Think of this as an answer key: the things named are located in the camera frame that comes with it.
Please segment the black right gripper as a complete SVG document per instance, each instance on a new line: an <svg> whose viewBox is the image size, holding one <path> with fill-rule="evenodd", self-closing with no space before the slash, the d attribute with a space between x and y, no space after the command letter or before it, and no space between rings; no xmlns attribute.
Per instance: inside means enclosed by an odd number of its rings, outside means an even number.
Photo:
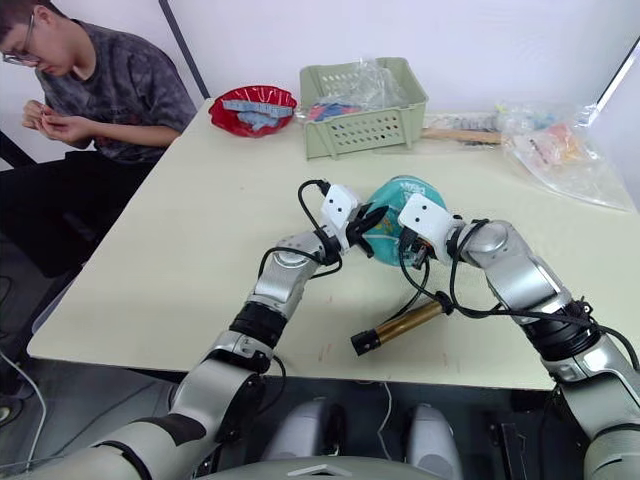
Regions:
<svg viewBox="0 0 640 480"><path fill-rule="evenodd" d="M404 227L399 238L399 260L405 265L422 266L434 255L433 246L418 236L413 230Z"/></svg>

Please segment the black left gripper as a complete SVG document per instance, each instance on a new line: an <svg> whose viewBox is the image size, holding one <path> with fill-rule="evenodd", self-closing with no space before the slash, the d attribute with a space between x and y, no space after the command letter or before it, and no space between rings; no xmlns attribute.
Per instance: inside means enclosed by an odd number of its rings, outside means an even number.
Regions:
<svg viewBox="0 0 640 480"><path fill-rule="evenodd" d="M374 228L378 225L386 216L388 209L388 206L381 206L367 212L368 206L361 205L354 219L349 221L345 231L348 246L357 246L367 258L373 258L375 253L371 244L363 236L363 228Z"/></svg>

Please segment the person's left hand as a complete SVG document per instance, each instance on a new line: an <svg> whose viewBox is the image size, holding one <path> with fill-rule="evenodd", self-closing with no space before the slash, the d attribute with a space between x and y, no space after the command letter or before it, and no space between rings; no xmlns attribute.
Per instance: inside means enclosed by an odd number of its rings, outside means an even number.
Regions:
<svg viewBox="0 0 640 480"><path fill-rule="evenodd" d="M43 114L41 125L50 139L78 149L86 149L100 135L98 124L81 116Z"/></svg>

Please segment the person's right hand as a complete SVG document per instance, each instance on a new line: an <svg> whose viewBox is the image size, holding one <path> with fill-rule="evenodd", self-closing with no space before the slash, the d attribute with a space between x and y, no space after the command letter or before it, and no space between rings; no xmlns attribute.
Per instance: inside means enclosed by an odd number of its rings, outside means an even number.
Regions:
<svg viewBox="0 0 640 480"><path fill-rule="evenodd" d="M36 100L28 100L23 107L22 126L31 130L43 130L44 117L54 113L49 106Z"/></svg>

